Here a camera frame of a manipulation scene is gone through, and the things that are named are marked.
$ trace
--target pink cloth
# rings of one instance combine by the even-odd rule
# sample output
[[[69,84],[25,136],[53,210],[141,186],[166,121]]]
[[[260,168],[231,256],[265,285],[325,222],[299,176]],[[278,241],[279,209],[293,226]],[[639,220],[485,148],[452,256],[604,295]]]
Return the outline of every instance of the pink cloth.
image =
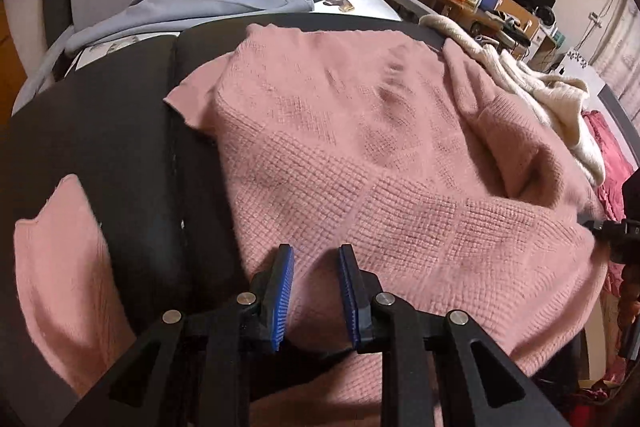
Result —
[[[453,41],[252,25],[167,102],[217,140],[247,273],[292,244],[299,346],[347,344],[329,255],[344,242],[417,309],[468,311],[529,374],[586,322],[608,259],[576,223],[594,192]],[[379,357],[351,357],[252,404],[252,424],[376,425],[379,403]]]
[[[107,243],[76,175],[60,182],[35,219],[15,224],[14,250],[31,339],[82,396],[135,337],[113,282]]]
[[[625,218],[622,184],[634,173],[634,168],[627,161],[622,150],[620,150],[618,140],[613,136],[602,113],[599,111],[585,112],[582,117],[589,128],[591,136],[594,137],[602,152],[602,159],[604,159],[607,173],[604,184],[597,188],[596,195],[604,208],[607,219],[621,221]],[[620,297],[623,267],[622,264],[614,263],[613,261],[609,262],[605,289],[616,297]]]

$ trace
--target patterned curtain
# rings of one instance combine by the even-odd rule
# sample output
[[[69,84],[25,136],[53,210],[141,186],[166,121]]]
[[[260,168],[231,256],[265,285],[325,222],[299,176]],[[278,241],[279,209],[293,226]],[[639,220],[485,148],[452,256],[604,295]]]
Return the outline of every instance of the patterned curtain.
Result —
[[[634,0],[620,0],[591,65],[640,132],[640,12]]]

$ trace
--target wooden floor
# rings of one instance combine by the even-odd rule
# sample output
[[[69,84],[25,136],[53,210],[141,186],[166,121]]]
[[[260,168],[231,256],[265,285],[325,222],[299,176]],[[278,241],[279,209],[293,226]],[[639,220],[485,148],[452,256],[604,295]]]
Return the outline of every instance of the wooden floor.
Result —
[[[9,33],[4,3],[0,0],[0,128],[4,127],[11,117],[15,97],[26,78]]]

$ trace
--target pink knit sweater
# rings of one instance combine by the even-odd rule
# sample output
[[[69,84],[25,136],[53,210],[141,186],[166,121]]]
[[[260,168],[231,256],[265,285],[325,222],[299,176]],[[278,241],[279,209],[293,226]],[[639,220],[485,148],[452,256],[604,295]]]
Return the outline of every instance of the pink knit sweater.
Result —
[[[608,252],[576,215],[598,202],[517,97],[452,41],[248,33],[166,100],[218,142],[247,273],[292,245],[293,342],[347,343],[328,255],[340,243],[415,308],[469,312],[527,373],[582,328]],[[252,423],[375,425],[379,400],[379,360],[363,355],[253,404]]]

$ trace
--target desk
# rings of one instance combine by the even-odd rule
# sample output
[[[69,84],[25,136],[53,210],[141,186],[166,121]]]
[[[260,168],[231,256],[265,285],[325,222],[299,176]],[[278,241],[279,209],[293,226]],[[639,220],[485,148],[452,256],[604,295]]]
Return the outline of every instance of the desk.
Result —
[[[476,11],[466,3],[457,0],[418,0],[436,12],[446,15],[468,30],[474,22],[479,22],[495,32],[502,30],[502,23],[492,19],[483,11]]]

